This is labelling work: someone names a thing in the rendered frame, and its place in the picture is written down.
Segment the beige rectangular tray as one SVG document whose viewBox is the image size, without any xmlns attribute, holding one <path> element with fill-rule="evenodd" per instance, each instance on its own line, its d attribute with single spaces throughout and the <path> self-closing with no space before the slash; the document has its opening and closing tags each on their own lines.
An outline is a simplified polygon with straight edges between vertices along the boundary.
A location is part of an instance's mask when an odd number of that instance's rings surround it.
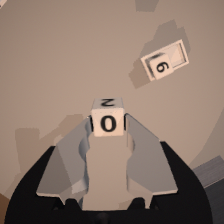
<svg viewBox="0 0 224 224">
<path fill-rule="evenodd" d="M 176 69 L 189 63 L 182 39 L 175 40 L 171 43 L 168 43 L 158 49 L 155 49 L 155 50 L 139 57 L 141 64 L 145 70 L 145 73 L 150 81 L 155 80 L 155 78 L 151 76 L 149 69 L 146 65 L 145 59 L 147 59 L 151 56 L 154 56 L 160 52 L 161 53 L 164 52 L 169 55 L 170 61 L 173 66 L 173 70 L 176 70 Z"/>
</svg>

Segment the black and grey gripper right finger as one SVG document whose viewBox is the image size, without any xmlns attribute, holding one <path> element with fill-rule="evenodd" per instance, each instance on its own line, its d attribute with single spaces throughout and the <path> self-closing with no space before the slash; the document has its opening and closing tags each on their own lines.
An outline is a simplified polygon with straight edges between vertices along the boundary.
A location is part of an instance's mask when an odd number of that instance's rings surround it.
<svg viewBox="0 0 224 224">
<path fill-rule="evenodd" d="M 143 197 L 147 209 L 171 213 L 188 224 L 213 224 L 206 192 L 178 154 L 128 113 L 124 130 L 133 153 L 127 160 L 127 191 Z"/>
</svg>

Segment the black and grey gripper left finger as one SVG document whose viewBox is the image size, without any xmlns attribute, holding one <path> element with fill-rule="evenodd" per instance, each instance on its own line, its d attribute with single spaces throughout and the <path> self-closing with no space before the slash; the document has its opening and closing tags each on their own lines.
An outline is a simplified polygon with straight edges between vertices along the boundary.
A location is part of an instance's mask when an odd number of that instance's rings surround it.
<svg viewBox="0 0 224 224">
<path fill-rule="evenodd" d="M 25 224 L 41 213 L 64 209 L 68 198 L 76 199 L 82 210 L 83 196 L 89 190 L 86 153 L 92 132 L 89 115 L 46 150 L 13 192 L 4 224 Z"/>
</svg>

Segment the beige number cube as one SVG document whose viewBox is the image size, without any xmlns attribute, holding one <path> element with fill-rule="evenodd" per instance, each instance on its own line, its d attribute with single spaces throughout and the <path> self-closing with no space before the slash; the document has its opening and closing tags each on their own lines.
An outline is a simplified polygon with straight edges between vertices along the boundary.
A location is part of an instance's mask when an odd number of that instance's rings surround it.
<svg viewBox="0 0 224 224">
<path fill-rule="evenodd" d="M 145 59 L 146 65 L 152 77 L 156 80 L 174 72 L 169 55 L 158 53 Z"/>
<path fill-rule="evenodd" d="M 121 97 L 95 98 L 91 116 L 94 136 L 124 135 L 124 105 Z"/>
</svg>

